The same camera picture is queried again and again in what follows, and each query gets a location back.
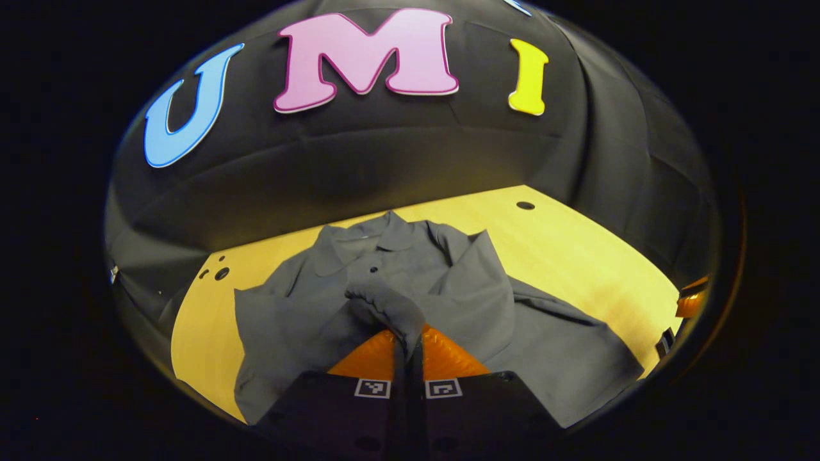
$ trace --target letter m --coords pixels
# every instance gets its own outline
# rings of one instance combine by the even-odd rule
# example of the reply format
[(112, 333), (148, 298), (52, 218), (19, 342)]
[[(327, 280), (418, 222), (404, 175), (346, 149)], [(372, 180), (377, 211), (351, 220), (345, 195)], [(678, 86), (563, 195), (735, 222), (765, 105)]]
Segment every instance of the letter m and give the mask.
[(368, 34), (347, 17), (333, 13), (285, 27), (290, 37), (288, 70), (283, 91), (273, 103), (277, 112), (298, 112), (328, 103), (336, 86), (321, 74), (325, 58), (357, 94), (367, 94), (376, 84), (387, 59), (396, 52), (396, 72), (387, 78), (395, 93), (452, 94), (458, 80), (447, 68), (444, 27), (453, 18), (444, 13), (404, 8)]

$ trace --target letter i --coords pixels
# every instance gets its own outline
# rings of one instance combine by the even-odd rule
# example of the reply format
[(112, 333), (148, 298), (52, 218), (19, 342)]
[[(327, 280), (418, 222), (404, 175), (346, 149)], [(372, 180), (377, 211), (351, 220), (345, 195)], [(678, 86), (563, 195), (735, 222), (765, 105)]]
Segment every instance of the letter i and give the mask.
[(510, 108), (539, 116), (544, 113), (541, 90), (544, 86), (544, 65), (549, 58), (523, 40), (511, 39), (510, 44), (518, 51), (518, 83), (508, 98)]

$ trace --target yellow table surface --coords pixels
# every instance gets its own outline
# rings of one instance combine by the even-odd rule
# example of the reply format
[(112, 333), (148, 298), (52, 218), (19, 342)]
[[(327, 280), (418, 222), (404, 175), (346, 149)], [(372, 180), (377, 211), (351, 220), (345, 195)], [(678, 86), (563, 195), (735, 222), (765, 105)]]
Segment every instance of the yellow table surface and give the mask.
[[(518, 202), (535, 209), (524, 210)], [(396, 208), (408, 222), (449, 224), (466, 234), (486, 229), (504, 270), (607, 322), (645, 368), (658, 363), (655, 343), (671, 327), (677, 290), (629, 244), (566, 205), (525, 185)], [(348, 227), (384, 212), (331, 223)], [(234, 289), (261, 285), (285, 259), (313, 245), (321, 226), (215, 252), (194, 279), (171, 337), (176, 377), (244, 422), (234, 384), (244, 349), (234, 311)], [(216, 272), (228, 267), (221, 281)]]

